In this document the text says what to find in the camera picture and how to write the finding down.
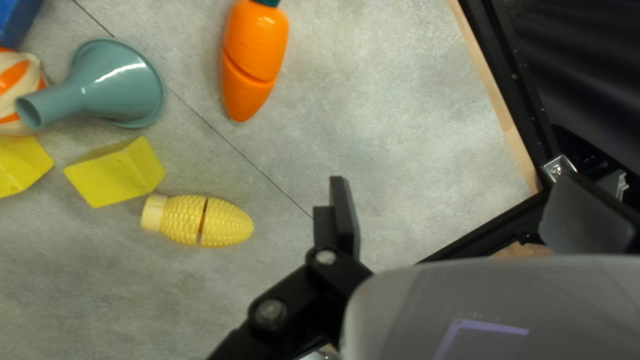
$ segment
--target funnel spout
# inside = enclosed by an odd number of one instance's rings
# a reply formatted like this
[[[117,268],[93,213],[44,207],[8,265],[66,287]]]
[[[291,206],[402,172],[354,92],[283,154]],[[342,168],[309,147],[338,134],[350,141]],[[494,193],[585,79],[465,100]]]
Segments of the funnel spout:
[[[82,89],[62,83],[19,97],[15,109],[22,121],[33,129],[41,129],[84,108]]]

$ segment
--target yellow block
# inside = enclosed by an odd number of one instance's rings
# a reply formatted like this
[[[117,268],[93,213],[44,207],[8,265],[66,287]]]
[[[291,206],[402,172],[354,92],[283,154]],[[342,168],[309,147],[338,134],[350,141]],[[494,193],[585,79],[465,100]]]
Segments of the yellow block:
[[[0,136],[0,198],[31,186],[53,167],[33,136]]]
[[[164,177],[164,169],[144,136],[91,150],[64,171],[93,208],[146,195]]]

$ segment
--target toy carrot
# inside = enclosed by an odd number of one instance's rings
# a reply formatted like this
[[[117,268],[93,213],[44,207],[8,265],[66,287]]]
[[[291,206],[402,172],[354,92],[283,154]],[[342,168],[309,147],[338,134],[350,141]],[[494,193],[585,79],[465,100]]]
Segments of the toy carrot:
[[[269,97],[287,47],[289,21],[280,0],[238,0],[227,19],[220,78],[235,121],[248,120]]]

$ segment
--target black metal frame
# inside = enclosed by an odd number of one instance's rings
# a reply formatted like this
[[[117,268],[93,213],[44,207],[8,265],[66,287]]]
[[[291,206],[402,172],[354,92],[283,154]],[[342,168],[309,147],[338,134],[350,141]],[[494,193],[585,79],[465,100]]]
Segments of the black metal frame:
[[[512,243],[543,243],[538,224],[547,203],[552,183],[542,166],[561,153],[578,170],[597,181],[621,168],[628,181],[640,185],[640,179],[614,159],[584,140],[550,124],[535,87],[529,66],[518,45],[503,0],[458,0],[471,26],[484,58],[495,78],[522,141],[531,157],[542,191],[454,241],[422,262],[488,256]],[[640,208],[640,186],[629,191],[629,205]]]

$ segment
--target orange and white toy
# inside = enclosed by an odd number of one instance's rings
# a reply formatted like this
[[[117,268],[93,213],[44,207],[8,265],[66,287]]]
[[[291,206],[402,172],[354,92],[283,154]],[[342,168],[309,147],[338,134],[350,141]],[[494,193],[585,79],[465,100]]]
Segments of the orange and white toy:
[[[253,221],[230,202],[215,197],[151,195],[140,227],[187,246],[226,247],[247,240]]]
[[[40,59],[0,47],[0,135],[29,135],[35,132],[25,125],[13,105],[19,96],[45,88]]]

